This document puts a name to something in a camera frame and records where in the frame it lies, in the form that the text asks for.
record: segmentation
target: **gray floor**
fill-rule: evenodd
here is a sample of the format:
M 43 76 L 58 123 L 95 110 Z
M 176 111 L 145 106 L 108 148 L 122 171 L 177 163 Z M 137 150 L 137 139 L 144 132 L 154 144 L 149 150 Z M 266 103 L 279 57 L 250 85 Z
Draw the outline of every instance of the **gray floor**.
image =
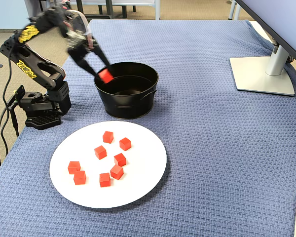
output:
M 161 19 L 227 19 L 230 10 L 230 1 L 226 0 L 161 0 Z M 121 17 L 121 7 L 114 7 L 114 11 L 117 17 Z M 85 6 L 85 13 L 98 13 L 97 6 Z M 132 8 L 128 7 L 127 19 L 154 19 L 154 8 L 148 6 L 138 6 L 137 12 L 132 12 Z M 239 19 L 252 18 L 245 12 L 241 11 Z M 0 46 L 9 38 L 11 33 L 0 33 Z M 57 29 L 53 29 L 50 32 L 39 36 L 38 38 L 30 41 L 29 45 L 45 58 L 50 59 L 58 65 L 63 65 L 68 55 L 66 53 L 67 43 L 65 39 L 61 38 Z M 5 56 L 0 54 L 0 64 L 3 64 L 3 68 L 0 69 L 0 114 L 4 108 L 2 101 L 2 91 L 4 85 L 9 76 L 8 60 Z M 28 91 L 40 91 L 45 92 L 45 89 L 32 81 L 29 77 L 24 75 L 22 71 L 12 64 L 12 79 L 8 87 L 6 98 L 9 98 L 13 91 L 20 85 L 24 85 Z M 16 115 L 19 122 L 19 130 L 24 127 L 24 121 L 26 119 L 24 112 L 21 109 L 17 109 Z M 5 129 L 5 137 L 9 149 L 15 142 L 15 133 L 11 122 Z M 4 158 L 4 146 L 3 142 L 0 142 L 0 154 L 1 160 Z

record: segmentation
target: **white plate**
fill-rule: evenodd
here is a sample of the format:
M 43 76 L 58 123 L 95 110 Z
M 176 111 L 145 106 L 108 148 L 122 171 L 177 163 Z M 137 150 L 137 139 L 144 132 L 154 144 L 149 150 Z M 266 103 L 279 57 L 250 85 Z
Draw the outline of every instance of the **white plate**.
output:
M 103 143 L 105 131 L 114 133 L 111 144 Z M 127 137 L 132 148 L 119 147 Z M 107 157 L 98 160 L 94 149 L 102 145 Z M 99 174 L 109 173 L 114 156 L 123 153 L 127 164 L 120 180 L 111 177 L 111 186 L 100 188 Z M 75 185 L 74 175 L 68 173 L 70 161 L 80 161 L 87 176 L 85 185 Z M 86 126 L 67 137 L 56 149 L 50 161 L 50 178 L 56 190 L 66 199 L 92 208 L 126 205 L 149 193 L 160 181 L 167 163 L 165 148 L 149 129 L 123 121 L 107 121 Z

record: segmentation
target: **yellow label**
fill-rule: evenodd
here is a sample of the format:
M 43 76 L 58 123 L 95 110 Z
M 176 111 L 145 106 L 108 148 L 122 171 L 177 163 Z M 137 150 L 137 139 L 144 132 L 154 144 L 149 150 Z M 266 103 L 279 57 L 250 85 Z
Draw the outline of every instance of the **yellow label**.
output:
M 30 68 L 28 68 L 21 60 L 16 64 L 20 69 L 22 69 L 23 72 L 25 72 L 26 75 L 28 75 L 30 78 L 36 78 L 36 75 L 32 72 Z
M 25 41 L 28 41 L 33 36 L 37 35 L 39 33 L 38 29 L 34 25 L 27 26 L 19 36 L 19 42 L 23 43 Z

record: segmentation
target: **monitor stand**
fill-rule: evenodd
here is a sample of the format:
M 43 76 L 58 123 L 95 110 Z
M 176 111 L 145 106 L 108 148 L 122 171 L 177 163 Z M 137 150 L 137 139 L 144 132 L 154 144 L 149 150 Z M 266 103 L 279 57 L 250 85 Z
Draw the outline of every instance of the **monitor stand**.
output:
M 270 57 L 231 58 L 237 89 L 294 96 L 292 81 L 284 69 L 288 56 L 279 46 Z

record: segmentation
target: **textured fabric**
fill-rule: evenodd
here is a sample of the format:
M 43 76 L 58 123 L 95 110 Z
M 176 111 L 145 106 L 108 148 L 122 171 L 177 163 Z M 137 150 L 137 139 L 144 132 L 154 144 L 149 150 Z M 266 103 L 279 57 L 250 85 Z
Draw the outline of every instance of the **textured fabric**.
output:
M 237 91 L 230 57 L 266 56 L 272 45 L 247 21 L 91 21 L 111 63 L 159 73 L 152 111 L 132 122 L 164 143 L 158 185 L 126 206 L 71 203 L 49 162 L 74 131 L 114 120 L 92 77 L 65 63 L 72 108 L 60 126 L 25 128 L 0 168 L 0 236 L 293 236 L 296 97 Z M 94 55 L 88 61 L 99 70 Z M 296 92 L 296 73 L 286 70 Z

